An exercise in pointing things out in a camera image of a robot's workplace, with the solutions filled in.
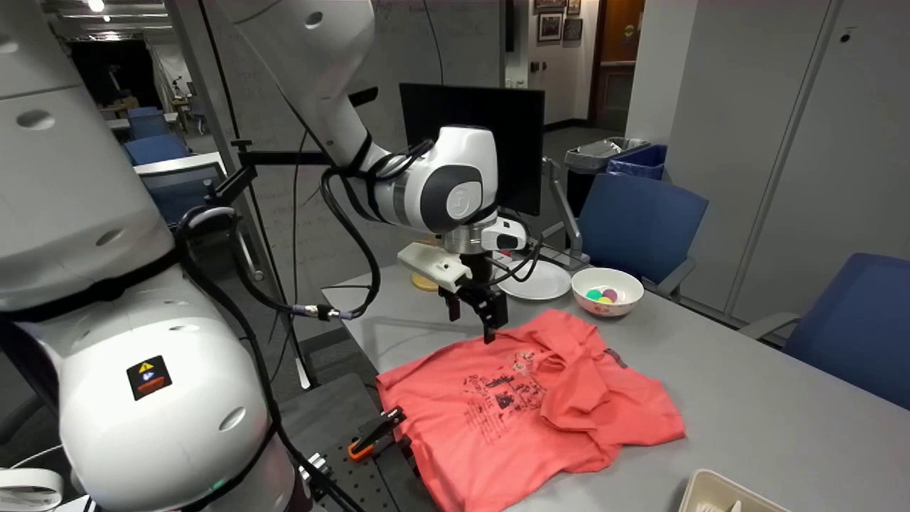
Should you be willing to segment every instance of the door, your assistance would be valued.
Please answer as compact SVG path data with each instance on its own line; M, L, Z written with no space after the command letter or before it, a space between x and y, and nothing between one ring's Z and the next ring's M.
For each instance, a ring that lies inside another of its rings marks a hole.
M625 131L632 75L646 0L604 0L592 74L592 118Z

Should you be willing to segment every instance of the white bowl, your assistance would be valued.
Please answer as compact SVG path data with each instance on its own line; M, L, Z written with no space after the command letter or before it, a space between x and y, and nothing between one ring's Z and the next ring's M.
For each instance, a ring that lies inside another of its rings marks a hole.
M599 304L585 296L589 289L615 289L616 299L611 304ZM585 267L572 275L572 296L585 311L616 319L638 307L638 300L646 296L646 286L624 269Z

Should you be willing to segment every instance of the ceiling light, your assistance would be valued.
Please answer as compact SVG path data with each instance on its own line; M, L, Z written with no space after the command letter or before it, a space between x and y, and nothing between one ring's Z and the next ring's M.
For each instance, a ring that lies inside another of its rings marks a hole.
M105 10L105 0L85 0L89 10Z

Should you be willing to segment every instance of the black monitor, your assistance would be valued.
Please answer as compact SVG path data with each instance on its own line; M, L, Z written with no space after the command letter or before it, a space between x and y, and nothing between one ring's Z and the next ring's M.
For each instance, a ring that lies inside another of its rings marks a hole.
M402 83L407 141L436 138L444 125L481 125L494 137L498 205L541 212L544 91L446 88Z

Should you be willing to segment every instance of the red cloth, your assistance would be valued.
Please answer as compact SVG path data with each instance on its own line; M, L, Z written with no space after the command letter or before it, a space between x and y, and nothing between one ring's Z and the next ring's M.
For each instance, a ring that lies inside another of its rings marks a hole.
M624 442L685 432L663 383L557 310L385 371L378 391L403 410L402 435L442 509L506 509L555 471L597 471Z

